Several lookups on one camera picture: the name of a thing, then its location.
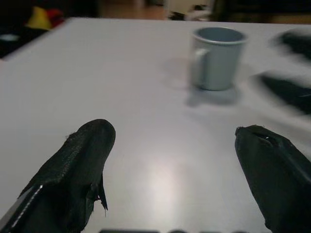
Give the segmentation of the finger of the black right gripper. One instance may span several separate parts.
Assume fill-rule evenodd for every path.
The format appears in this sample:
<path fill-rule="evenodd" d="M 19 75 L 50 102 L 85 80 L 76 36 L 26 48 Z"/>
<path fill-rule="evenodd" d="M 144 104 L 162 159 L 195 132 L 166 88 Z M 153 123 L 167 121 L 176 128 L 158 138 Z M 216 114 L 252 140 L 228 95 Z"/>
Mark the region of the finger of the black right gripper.
<path fill-rule="evenodd" d="M 252 78 L 254 87 L 282 105 L 289 106 L 302 115 L 311 115 L 311 86 L 270 73 L 260 73 Z"/>
<path fill-rule="evenodd" d="M 311 32 L 287 30 L 274 36 L 271 44 L 281 46 L 288 54 L 298 55 L 311 61 Z"/>

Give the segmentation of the pale blue mug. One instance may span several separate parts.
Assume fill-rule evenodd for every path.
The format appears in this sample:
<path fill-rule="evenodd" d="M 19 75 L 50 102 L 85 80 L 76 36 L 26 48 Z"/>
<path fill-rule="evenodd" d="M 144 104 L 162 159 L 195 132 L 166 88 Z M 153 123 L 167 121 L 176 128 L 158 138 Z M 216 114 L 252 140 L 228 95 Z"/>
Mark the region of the pale blue mug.
<path fill-rule="evenodd" d="M 226 27 L 199 28 L 192 34 L 190 82 L 203 90 L 228 89 L 235 77 L 247 36 Z"/>

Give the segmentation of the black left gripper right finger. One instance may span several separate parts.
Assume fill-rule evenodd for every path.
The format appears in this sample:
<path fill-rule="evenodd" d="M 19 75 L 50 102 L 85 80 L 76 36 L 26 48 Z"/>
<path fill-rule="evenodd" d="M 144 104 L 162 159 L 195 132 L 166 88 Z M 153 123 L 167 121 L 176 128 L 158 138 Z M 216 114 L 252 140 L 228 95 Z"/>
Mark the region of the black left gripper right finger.
<path fill-rule="evenodd" d="M 311 161 L 291 141 L 262 126 L 238 127 L 235 150 L 272 233 L 311 233 Z"/>

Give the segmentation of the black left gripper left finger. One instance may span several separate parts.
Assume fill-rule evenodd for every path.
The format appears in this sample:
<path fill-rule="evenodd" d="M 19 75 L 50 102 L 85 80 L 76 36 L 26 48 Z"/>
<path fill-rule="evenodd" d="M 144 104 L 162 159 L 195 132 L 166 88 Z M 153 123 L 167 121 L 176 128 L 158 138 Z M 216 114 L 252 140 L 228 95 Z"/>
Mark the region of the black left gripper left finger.
<path fill-rule="evenodd" d="M 70 134 L 0 219 L 0 233 L 81 233 L 96 201 L 108 208 L 103 170 L 115 138 L 105 119 Z"/>

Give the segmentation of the yellow soft toy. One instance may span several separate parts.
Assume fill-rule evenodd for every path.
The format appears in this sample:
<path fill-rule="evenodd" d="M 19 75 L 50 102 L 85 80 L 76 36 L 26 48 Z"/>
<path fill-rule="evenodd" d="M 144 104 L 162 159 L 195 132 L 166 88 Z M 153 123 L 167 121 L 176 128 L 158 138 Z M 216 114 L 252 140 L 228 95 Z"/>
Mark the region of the yellow soft toy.
<path fill-rule="evenodd" d="M 52 23 L 48 17 L 48 13 L 44 8 L 34 6 L 32 14 L 26 23 L 26 27 L 32 29 L 51 30 Z"/>

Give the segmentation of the red soft toy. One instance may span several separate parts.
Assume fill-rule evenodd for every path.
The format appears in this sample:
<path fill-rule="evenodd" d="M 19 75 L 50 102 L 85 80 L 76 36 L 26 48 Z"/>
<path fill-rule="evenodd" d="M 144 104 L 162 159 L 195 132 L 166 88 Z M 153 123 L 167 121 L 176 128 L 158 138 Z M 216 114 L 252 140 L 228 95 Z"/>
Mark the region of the red soft toy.
<path fill-rule="evenodd" d="M 47 16 L 51 23 L 51 28 L 55 28 L 65 21 L 63 12 L 56 8 L 48 9 Z"/>

